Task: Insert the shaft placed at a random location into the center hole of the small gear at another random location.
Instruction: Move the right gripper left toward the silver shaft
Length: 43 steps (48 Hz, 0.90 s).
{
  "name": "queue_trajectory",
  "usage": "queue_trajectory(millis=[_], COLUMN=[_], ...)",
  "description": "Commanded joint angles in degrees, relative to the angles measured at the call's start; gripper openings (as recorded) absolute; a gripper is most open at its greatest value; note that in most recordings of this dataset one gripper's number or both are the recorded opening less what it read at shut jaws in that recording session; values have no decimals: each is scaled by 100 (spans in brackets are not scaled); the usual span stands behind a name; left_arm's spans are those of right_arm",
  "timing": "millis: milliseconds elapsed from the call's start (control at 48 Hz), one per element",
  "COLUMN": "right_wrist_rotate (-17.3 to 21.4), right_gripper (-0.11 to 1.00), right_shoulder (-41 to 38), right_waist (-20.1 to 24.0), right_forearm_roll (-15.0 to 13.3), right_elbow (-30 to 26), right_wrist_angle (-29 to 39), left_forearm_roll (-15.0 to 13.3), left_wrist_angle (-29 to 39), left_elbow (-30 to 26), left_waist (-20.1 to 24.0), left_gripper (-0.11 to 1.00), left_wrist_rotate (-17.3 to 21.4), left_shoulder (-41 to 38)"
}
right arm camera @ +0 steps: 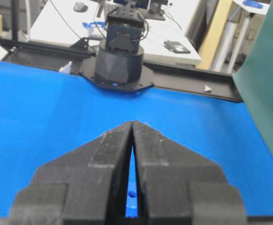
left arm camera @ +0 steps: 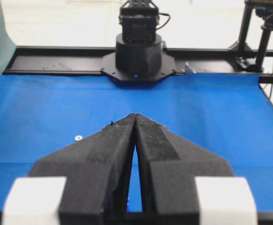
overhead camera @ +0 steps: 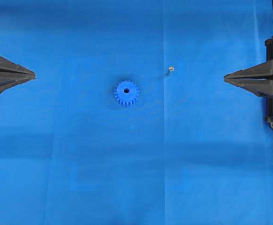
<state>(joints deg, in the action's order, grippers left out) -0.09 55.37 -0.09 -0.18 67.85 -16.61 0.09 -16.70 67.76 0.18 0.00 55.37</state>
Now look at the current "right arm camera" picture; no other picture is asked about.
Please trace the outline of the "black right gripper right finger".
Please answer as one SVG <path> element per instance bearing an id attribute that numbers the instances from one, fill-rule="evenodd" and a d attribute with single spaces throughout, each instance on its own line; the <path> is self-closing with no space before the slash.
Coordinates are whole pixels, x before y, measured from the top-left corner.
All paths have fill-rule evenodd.
<path id="1" fill-rule="evenodd" d="M 137 175 L 150 225 L 244 225 L 245 206 L 215 162 L 133 122 Z"/>

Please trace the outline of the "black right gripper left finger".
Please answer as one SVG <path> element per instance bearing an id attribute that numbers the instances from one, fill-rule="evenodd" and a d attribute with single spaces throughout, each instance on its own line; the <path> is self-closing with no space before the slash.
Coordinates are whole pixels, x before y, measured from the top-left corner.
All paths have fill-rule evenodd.
<path id="1" fill-rule="evenodd" d="M 34 173 L 13 202 L 12 225 L 115 225 L 124 213 L 131 121 Z"/>

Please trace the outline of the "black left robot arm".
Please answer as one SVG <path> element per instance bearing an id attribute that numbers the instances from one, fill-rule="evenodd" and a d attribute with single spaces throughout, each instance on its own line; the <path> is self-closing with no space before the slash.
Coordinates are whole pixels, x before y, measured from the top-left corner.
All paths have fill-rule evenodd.
<path id="1" fill-rule="evenodd" d="M 120 1 L 106 14 L 107 34 L 97 56 L 83 62 L 97 85 L 135 91 L 142 81 L 151 82 L 153 73 L 143 65 L 140 46 L 148 23 L 138 7 L 137 1 Z M 133 141 L 128 121 L 40 166 L 16 195 L 10 224 L 115 224 L 125 213 Z"/>

